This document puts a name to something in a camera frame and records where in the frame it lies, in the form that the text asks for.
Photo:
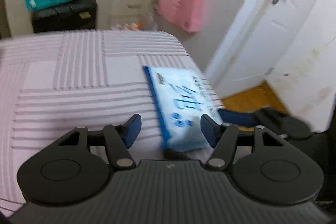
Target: wooden floor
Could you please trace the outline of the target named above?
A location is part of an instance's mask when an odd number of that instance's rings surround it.
[[[228,110],[238,112],[249,112],[270,106],[287,113],[286,108],[266,82],[256,88],[224,98],[222,102]]]

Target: ribbed gray surface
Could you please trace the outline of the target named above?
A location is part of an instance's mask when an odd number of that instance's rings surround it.
[[[81,204],[47,208],[27,203],[10,220],[18,224],[272,223],[323,224],[329,218],[313,203],[276,208],[249,200],[224,173],[197,161],[143,160],[118,172],[106,189]]]

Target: silver screw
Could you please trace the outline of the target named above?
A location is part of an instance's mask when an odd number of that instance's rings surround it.
[[[128,159],[128,158],[123,158],[117,160],[117,165],[120,167],[130,167],[133,164],[133,160]]]
[[[218,158],[211,159],[208,163],[213,167],[222,167],[225,165],[225,161]]]

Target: mattress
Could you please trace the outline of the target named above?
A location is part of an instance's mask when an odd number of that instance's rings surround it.
[[[16,182],[20,165],[76,126],[100,130],[134,113],[142,130],[132,157],[162,159],[161,131],[143,66],[193,69],[216,108],[221,101],[182,44],[165,32],[67,31],[1,43],[0,211],[25,200]],[[212,149],[190,157],[205,160]],[[106,160],[102,147],[91,152]]]

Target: white door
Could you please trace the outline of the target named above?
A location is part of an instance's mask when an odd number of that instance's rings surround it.
[[[223,98],[258,86],[299,32],[316,0],[273,0],[215,87]]]

